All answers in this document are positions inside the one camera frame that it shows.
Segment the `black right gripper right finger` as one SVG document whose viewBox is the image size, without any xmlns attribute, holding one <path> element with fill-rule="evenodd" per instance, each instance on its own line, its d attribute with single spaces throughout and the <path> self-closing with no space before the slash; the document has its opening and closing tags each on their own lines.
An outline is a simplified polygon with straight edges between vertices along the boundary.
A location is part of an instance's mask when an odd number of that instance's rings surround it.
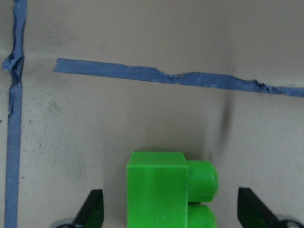
<svg viewBox="0 0 304 228">
<path fill-rule="evenodd" d="M 284 228 L 274 213 L 250 188 L 239 188 L 237 218 L 243 228 Z"/>
</svg>

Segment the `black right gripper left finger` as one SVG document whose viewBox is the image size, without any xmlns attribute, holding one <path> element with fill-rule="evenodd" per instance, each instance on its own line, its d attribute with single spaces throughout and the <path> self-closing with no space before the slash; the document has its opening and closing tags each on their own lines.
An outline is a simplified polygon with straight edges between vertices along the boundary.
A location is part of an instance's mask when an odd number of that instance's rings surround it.
<svg viewBox="0 0 304 228">
<path fill-rule="evenodd" d="M 104 222 L 103 190 L 91 190 L 76 218 L 73 228 L 101 228 Z"/>
</svg>

